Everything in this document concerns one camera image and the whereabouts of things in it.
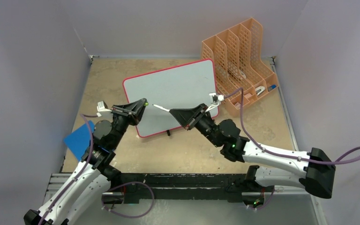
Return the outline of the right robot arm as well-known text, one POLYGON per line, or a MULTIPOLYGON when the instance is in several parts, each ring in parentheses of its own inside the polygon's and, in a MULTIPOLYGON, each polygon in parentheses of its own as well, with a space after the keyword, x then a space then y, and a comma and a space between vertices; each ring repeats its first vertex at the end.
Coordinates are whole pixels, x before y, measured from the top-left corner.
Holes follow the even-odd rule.
POLYGON ((232 119, 216 123, 208 107, 200 104, 189 109, 170 109, 169 113, 186 130, 197 129, 220 154, 232 162, 259 163, 271 167, 271 172, 258 168, 244 178, 251 191, 274 185, 305 189, 309 194, 330 199, 333 192, 336 167, 318 148, 311 151, 291 151, 259 144, 240 135, 232 119))

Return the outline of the green capped white marker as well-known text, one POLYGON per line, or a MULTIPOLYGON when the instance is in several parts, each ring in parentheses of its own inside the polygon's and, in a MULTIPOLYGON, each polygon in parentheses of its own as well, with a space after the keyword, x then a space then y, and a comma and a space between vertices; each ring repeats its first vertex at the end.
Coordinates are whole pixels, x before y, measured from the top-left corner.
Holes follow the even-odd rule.
POLYGON ((160 105, 157 105, 157 104, 153 104, 153 106, 156 107, 156 108, 158 108, 158 109, 160 109, 160 110, 163 110, 163 111, 165 111, 165 112, 169 112, 169 111, 170 111, 169 109, 164 108, 164 107, 162 107, 162 106, 160 106, 160 105))

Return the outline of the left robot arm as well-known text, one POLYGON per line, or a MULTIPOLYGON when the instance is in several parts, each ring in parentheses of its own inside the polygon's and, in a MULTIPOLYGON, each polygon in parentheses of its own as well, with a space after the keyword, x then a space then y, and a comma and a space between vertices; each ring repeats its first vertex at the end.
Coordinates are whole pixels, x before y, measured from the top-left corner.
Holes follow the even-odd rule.
POLYGON ((117 191, 121 172, 110 165, 124 133, 136 126, 148 105, 145 98, 126 105, 108 107, 97 104, 95 117, 104 117, 94 126, 82 115, 89 132, 89 145, 69 178, 38 210, 29 210, 23 217, 27 225, 73 225, 95 198, 105 190, 117 191))

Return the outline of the pink framed whiteboard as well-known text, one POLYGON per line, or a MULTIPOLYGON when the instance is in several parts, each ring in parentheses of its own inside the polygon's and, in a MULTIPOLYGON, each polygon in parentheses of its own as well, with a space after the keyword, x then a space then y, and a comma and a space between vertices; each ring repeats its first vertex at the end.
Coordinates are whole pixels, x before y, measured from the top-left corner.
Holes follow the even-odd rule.
POLYGON ((136 126, 137 134, 142 138, 180 127, 161 107, 178 109, 194 108, 200 103, 210 105, 209 94, 217 91, 214 64, 210 59, 126 78, 122 86, 128 102, 145 98, 149 103, 136 126))

